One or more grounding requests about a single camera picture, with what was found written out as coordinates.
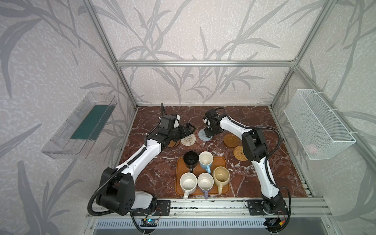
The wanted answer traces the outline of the blue grey woven coaster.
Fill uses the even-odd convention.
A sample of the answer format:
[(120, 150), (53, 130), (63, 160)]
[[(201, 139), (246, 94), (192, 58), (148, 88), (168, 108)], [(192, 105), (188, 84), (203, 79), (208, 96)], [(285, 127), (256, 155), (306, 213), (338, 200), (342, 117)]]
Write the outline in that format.
[(207, 137), (206, 136), (206, 133), (205, 133), (205, 129), (201, 129), (199, 132), (198, 132), (198, 137), (204, 141), (204, 142), (207, 142), (207, 141), (210, 141), (212, 139), (212, 137)]

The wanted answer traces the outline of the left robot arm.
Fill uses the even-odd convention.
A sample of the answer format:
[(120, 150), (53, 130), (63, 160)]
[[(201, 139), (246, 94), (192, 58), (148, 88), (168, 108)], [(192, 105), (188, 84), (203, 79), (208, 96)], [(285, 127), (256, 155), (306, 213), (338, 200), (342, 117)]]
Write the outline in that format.
[(124, 163), (116, 168), (109, 167), (102, 173), (99, 187), (89, 199), (88, 214), (126, 215), (136, 210), (154, 212), (157, 199), (150, 193), (135, 189), (137, 177), (170, 142), (176, 143), (193, 134), (195, 130), (191, 123), (181, 124), (178, 114), (169, 115), (164, 106), (161, 106), (159, 121), (145, 134), (143, 145)]

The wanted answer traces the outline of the cream woven zigzag coaster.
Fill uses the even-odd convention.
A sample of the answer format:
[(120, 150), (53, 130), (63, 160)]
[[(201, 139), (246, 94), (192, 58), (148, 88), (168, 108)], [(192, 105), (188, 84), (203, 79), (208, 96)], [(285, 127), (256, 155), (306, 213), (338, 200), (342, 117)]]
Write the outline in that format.
[(192, 146), (196, 142), (196, 136), (194, 134), (191, 134), (185, 138), (181, 139), (181, 144), (184, 146)]

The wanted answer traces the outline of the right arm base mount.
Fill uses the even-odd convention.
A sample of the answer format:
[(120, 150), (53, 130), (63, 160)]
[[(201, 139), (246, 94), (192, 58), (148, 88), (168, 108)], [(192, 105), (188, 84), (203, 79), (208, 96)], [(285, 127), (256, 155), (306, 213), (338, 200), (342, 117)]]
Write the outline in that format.
[(266, 200), (266, 199), (250, 199), (245, 201), (245, 206), (249, 210), (250, 215), (279, 215), (281, 212), (288, 215), (288, 206), (282, 199)]

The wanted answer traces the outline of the black mug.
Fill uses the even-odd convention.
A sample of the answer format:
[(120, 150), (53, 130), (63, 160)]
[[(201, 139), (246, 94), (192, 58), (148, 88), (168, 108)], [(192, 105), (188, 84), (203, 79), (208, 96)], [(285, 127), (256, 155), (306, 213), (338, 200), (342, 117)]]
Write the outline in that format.
[(186, 167), (189, 169), (190, 173), (193, 173), (193, 170), (198, 165), (198, 154), (194, 151), (186, 152), (183, 156), (183, 161), (186, 165)]

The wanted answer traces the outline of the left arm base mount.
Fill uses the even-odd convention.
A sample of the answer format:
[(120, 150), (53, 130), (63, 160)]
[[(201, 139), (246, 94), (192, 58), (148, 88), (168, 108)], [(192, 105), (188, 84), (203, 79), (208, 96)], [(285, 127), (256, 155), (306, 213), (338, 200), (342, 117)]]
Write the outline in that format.
[(146, 209), (134, 209), (135, 216), (169, 216), (171, 209), (170, 200), (153, 199)]

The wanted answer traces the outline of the white and blue mug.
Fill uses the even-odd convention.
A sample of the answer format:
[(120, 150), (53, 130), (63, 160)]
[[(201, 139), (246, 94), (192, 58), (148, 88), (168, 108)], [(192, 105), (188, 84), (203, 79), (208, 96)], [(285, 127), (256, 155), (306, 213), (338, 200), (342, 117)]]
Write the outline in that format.
[(211, 174), (213, 160), (213, 155), (208, 151), (204, 151), (199, 154), (199, 164), (208, 174)]

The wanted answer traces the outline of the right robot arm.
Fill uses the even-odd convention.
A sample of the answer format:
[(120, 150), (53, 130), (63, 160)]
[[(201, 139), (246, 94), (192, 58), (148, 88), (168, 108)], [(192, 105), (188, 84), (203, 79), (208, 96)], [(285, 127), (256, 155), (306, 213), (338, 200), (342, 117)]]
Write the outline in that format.
[[(206, 124), (204, 129), (206, 137), (211, 138), (228, 131), (240, 138), (243, 153), (254, 166), (260, 182), (263, 211), (266, 214), (275, 214), (285, 209), (287, 205), (280, 192), (281, 187), (276, 184), (269, 165), (269, 158), (278, 150), (282, 142), (278, 130), (269, 126), (247, 126), (234, 120), (227, 112), (217, 113), (218, 109), (226, 110), (224, 107), (210, 109), (203, 117)], [(277, 146), (271, 152), (268, 151), (263, 130), (274, 131), (278, 136)]]

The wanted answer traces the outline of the brown wooden coaster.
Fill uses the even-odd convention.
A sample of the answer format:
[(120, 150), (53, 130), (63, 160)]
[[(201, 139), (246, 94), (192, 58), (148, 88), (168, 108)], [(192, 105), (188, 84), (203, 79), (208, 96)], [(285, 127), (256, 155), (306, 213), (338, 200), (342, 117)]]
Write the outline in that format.
[(178, 141), (170, 141), (169, 145), (167, 146), (168, 148), (175, 148), (180, 144), (180, 140)]
[(227, 134), (223, 138), (224, 144), (229, 148), (235, 148), (239, 145), (240, 140), (237, 136), (233, 134)]

